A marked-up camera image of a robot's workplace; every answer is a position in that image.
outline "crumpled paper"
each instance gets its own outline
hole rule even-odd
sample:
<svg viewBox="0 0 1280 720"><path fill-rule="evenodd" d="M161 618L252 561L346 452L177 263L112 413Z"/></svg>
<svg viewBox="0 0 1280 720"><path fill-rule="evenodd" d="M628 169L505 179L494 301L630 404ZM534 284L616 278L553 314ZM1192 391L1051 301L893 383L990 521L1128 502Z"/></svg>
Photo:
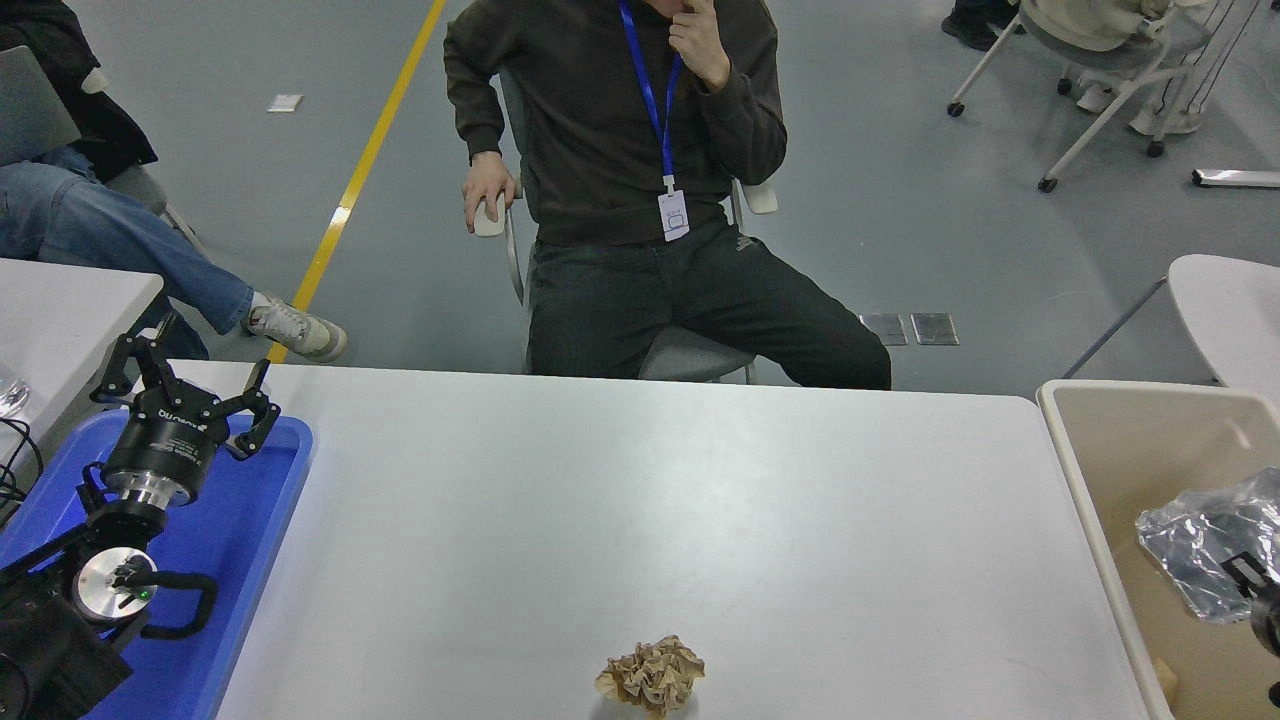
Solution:
<svg viewBox="0 0 1280 720"><path fill-rule="evenodd" d="M608 665L595 679L595 689L609 700L645 708L648 720L663 720L680 710L694 692L694 680L705 676L705 662L676 635L654 644L636 643L636 651Z"/></svg>

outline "person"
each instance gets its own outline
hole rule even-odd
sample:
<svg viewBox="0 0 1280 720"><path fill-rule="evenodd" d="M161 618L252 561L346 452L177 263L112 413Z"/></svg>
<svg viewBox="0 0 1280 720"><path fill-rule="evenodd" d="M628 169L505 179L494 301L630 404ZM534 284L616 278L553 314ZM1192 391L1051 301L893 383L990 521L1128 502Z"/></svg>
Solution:
<svg viewBox="0 0 1280 720"><path fill-rule="evenodd" d="M255 291L138 201L102 184L134 164L154 161L155 152L105 92L82 90L100 65L69 8L58 0L0 4L0 50L18 45L32 49L82 137L0 167L0 258L160 275L163 293L133 332L156 327L173 310L172 299L195 307L219 334L241 328L316 363L342 355L347 333L340 327ZM209 359L200 334L180 315L166 348L173 357Z"/></svg>
<svg viewBox="0 0 1280 720"><path fill-rule="evenodd" d="M474 0L449 23L470 231L515 192L499 68L527 104L532 373L635 378L676 323L803 386L888 389L876 334L721 206L786 154L776 49L762 0Z"/></svg>
<svg viewBox="0 0 1280 720"><path fill-rule="evenodd" d="M955 37L966 47L986 53L996 44L996 33L991 26L1004 29L1016 15L1016 1L956 0L951 14L942 20L942 32Z"/></svg>

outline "blue tray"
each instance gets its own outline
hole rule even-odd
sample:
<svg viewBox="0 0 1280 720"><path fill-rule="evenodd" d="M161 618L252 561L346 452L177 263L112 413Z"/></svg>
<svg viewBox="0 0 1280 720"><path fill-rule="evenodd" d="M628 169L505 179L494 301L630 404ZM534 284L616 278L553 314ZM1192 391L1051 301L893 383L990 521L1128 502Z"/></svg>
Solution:
<svg viewBox="0 0 1280 720"><path fill-rule="evenodd" d="M0 566L84 520L74 491L81 470L106 460L127 419L125 410L102 413L67 438L35 492L0 533ZM250 420L248 415L229 418L232 433L248 429ZM200 498L170 507L165 532L147 548L161 570L204 573L218 580L209 625L182 641L133 641L124 650L133 675L86 717L195 720L218 712L302 492L310 456L311 429L297 418L278 419L261 452L244 462L218 451ZM197 594L161 589L148 606L151 621L187 624Z"/></svg>

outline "office chair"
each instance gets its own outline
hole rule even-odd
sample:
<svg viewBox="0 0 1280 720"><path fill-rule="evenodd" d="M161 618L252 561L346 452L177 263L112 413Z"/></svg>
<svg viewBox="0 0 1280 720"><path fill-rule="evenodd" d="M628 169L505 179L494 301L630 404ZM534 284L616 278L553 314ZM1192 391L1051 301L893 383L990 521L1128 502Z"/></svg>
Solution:
<svg viewBox="0 0 1280 720"><path fill-rule="evenodd" d="M84 78L84 82L81 83L81 90L87 95L93 95L95 92L102 92L106 90L108 85L109 82L102 70L100 68L93 68L88 77ZM165 195L164 187L161 187L160 183L142 168L142 165L127 168L123 173L102 184L141 202L143 208L150 210L154 215L159 215L164 222L169 223L169 227L178 231L178 234L187 238L187 242L189 242L197 252L209 258L209 252L205 251L205 246L200 241L200 236L197 236L196 231L193 231L191 225L188 225L187 222L178 215L178 211L169 204L169 196Z"/></svg>
<svg viewBox="0 0 1280 720"><path fill-rule="evenodd" d="M532 177L525 172L525 147L529 128L526 122L527 106L525 105L518 83L508 72L499 72L499 83L502 86L503 101L507 105L511 135L516 141L516 150L521 154L520 164L513 173L516 176L516 197L524 197L526 191L532 191L536 195L536 188L525 187L525 183ZM739 228L742 227L744 202L758 215L773 213L778 209L777 196L768 183L744 186L736 178L730 193L730 202L733 211L733 222ZM529 301L529 293L532 288L531 283L526 282L526 279L532 277L534 254L529 254L529 266L525 273L521 273L511 210L507 209L504 214L499 215L498 222L492 222L485 217L484 206L481 206L476 213L475 225L476 234L481 237L506 234L507 266L511 273L512 287L526 311L531 310L532 305ZM527 372L527 356L525 363L525 370ZM669 324L653 341L640 366L639 378L643 380L719 382L724 375L740 369L745 372L748 384L756 383L755 355L718 343L680 325Z"/></svg>
<svg viewBox="0 0 1280 720"><path fill-rule="evenodd" d="M1075 159L1093 136L1107 124L1116 111L1139 88L1148 85L1166 82L1175 77L1185 77L1192 72L1192 65L1181 65L1180 59L1208 44L1212 33L1199 23L1188 18L1179 5L1171 5L1169 12L1160 19L1135 20L1133 35L1119 47L1112 50L1087 50L1071 45L1051 35L1044 27L1036 22L1033 15L1044 17L1042 6L1052 5L1060 0L1021 0L1018 17L1010 20L1009 27L1000 35L991 50L983 55L978 67L965 78L960 88L956 90L951 102L947 104L947 115L959 118L965 109L964 95L973 87L973 83L987 69L992 59L1005 46L1005 42L1018 31L1027 28L1028 35L1039 41L1041 45L1053 54L1066 60L1062 77L1057 81L1057 94L1068 95L1075 87L1074 76L1076 68L1092 70L1106 85L1115 88L1115 100L1103 110L1089 126L1084 135L1053 164L1041 178L1037 186L1041 192L1053 192L1061 172ZM1188 0L1183 5L1193 5L1203 0ZM1180 108L1190 92L1190 83L1183 82L1178 92L1174 108ZM1165 154L1165 135L1176 113L1169 113L1151 142L1147 145L1147 155L1160 158Z"/></svg>

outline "beige bin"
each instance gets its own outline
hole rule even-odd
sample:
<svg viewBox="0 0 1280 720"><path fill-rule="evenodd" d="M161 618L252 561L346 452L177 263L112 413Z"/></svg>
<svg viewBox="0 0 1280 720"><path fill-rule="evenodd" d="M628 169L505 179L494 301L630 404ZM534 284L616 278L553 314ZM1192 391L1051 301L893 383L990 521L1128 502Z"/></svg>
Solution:
<svg viewBox="0 0 1280 720"><path fill-rule="evenodd" d="M1248 623L1197 619L1134 528L1139 512L1184 489L1231 486L1280 466L1275 409L1228 388L1106 380L1052 380L1037 400L1152 719L1280 716L1267 700L1280 659ZM1153 657L1178 678L1170 702Z"/></svg>

